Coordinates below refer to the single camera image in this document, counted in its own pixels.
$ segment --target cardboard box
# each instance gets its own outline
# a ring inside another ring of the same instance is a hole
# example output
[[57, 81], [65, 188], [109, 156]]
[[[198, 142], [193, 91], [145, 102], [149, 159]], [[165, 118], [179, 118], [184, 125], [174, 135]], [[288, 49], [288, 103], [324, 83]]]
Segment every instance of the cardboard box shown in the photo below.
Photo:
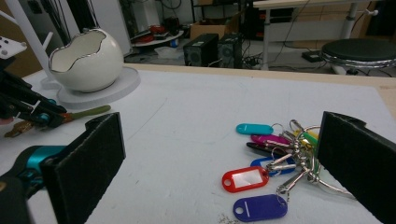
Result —
[[213, 0], [198, 0], [198, 6], [212, 5]]
[[201, 34], [219, 34], [221, 39], [224, 34], [239, 32], [239, 17], [243, 11], [236, 13], [230, 18], [205, 19], [198, 21], [191, 26], [190, 39], [193, 40]]

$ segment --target red key tag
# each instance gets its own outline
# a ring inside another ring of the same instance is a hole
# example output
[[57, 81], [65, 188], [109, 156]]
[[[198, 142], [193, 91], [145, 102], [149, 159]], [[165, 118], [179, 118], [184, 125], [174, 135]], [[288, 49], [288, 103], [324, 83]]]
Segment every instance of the red key tag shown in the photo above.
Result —
[[229, 171], [222, 178], [222, 186], [231, 193], [263, 187], [268, 183], [268, 171], [260, 166], [251, 166]]

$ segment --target white egg-shaped vase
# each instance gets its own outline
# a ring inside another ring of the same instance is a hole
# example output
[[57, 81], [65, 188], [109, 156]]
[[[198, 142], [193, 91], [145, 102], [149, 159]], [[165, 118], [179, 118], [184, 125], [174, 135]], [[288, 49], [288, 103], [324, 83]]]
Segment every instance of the white egg-shaped vase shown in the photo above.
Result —
[[117, 41], [101, 29], [76, 35], [49, 56], [49, 70], [67, 89], [92, 92], [110, 86], [120, 75], [123, 56]]

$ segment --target black box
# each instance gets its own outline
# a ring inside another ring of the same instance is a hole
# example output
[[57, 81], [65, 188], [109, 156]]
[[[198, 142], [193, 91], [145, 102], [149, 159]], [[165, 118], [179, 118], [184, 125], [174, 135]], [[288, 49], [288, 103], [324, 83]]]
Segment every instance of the black box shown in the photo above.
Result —
[[187, 66], [217, 67], [218, 34], [202, 34], [183, 47], [184, 62]]
[[303, 52], [301, 56], [311, 63], [318, 63], [323, 61], [323, 59], [320, 57], [320, 50]]
[[242, 68], [242, 35], [229, 34], [218, 43], [220, 67]]

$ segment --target chair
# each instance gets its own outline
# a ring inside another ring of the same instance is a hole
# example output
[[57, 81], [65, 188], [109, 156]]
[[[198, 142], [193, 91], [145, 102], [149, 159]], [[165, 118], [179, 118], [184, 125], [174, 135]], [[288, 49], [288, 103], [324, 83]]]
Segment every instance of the chair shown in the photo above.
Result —
[[356, 75], [358, 68], [396, 66], [396, 45], [377, 39], [340, 39], [324, 45], [321, 57], [332, 65], [349, 68], [347, 75]]

